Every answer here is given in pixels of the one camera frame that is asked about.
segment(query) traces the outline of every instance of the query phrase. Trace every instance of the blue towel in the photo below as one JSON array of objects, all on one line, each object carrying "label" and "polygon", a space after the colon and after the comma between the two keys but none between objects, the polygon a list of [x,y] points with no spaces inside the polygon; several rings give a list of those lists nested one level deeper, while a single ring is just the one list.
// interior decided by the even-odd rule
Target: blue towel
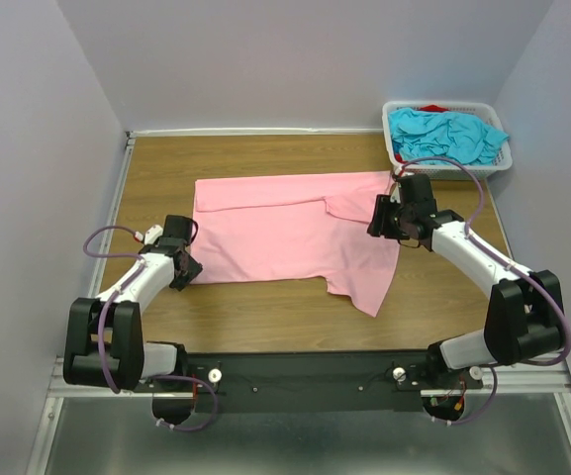
[{"label": "blue towel", "polygon": [[[447,156],[464,165],[491,164],[509,137],[478,117],[460,112],[398,109],[388,115],[393,142],[405,160]],[[440,161],[422,164],[441,165]]]}]

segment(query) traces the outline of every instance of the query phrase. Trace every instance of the wooden tabletop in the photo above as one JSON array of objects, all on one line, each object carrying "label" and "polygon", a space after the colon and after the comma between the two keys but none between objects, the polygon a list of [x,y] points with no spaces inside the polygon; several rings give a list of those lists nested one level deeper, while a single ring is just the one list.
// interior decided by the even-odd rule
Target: wooden tabletop
[{"label": "wooden tabletop", "polygon": [[[138,138],[117,224],[146,231],[168,214],[191,216],[195,180],[234,176],[387,170],[381,135]],[[468,182],[433,182],[440,209],[469,217],[478,196]],[[505,252],[491,202],[474,229]],[[135,251],[116,232],[111,250]],[[107,263],[103,289],[132,265]],[[194,285],[164,289],[143,315],[146,340],[188,351],[424,348],[483,327],[487,299],[442,257],[403,248],[376,319],[349,298],[330,295],[323,278]]]}]

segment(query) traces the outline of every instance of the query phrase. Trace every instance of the laundry basket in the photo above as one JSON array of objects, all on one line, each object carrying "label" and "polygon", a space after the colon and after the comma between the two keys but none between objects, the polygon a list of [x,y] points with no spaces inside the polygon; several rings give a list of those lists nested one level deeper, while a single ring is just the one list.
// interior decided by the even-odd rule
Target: laundry basket
[{"label": "laundry basket", "polygon": [[[390,101],[382,107],[382,124],[384,127],[384,140],[386,141],[386,149],[391,157],[391,164],[394,169],[398,169],[402,163],[395,158],[393,152],[393,138],[391,137],[391,126],[389,123],[388,115],[402,109],[404,107],[411,107],[413,109],[420,109],[421,107],[436,104],[454,112],[463,112],[466,114],[473,114],[481,119],[486,124],[494,127],[495,129],[502,130],[501,120],[496,115],[493,107],[479,102],[445,102],[445,101]],[[501,147],[501,151],[496,156],[491,165],[468,165],[470,171],[479,179],[484,179],[492,173],[501,170],[507,170],[512,166],[512,152],[510,145],[505,142]],[[410,171],[414,173],[425,173],[434,180],[469,180],[469,177],[461,170],[453,165],[442,163],[441,165],[411,165]]]}]

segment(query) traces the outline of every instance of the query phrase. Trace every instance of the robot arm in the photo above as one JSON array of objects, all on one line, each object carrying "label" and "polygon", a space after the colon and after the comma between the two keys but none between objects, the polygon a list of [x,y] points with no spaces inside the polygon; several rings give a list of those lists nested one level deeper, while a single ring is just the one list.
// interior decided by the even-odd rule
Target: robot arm
[{"label": "robot arm", "polygon": [[375,237],[418,240],[462,270],[490,299],[484,329],[428,348],[433,374],[491,363],[511,365],[564,346],[560,319],[546,299],[512,268],[539,284],[562,308],[560,284],[554,274],[532,272],[479,237],[470,239],[459,215],[437,209],[426,175],[398,177],[397,184],[392,195],[378,196],[368,232]]},{"label": "robot arm", "polygon": [[117,386],[134,389],[152,375],[183,374],[183,346],[144,343],[141,315],[163,288],[181,291],[201,272],[201,264],[186,250],[194,225],[190,218],[166,217],[164,227],[153,226],[142,237],[140,259],[118,282],[95,298],[74,301],[63,358],[67,383],[107,386],[96,341],[102,337],[98,334],[100,313],[115,292],[118,296],[112,300],[106,320],[106,328],[112,330],[106,360]]}]

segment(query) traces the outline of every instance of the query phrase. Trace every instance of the pink cloth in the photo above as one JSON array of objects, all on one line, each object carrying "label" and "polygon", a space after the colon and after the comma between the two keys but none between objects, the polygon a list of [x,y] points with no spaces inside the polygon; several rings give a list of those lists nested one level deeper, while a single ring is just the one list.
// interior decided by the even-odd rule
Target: pink cloth
[{"label": "pink cloth", "polygon": [[388,171],[198,180],[191,254],[204,270],[194,282],[323,276],[328,292],[375,317],[399,254],[366,233],[388,183]]}]

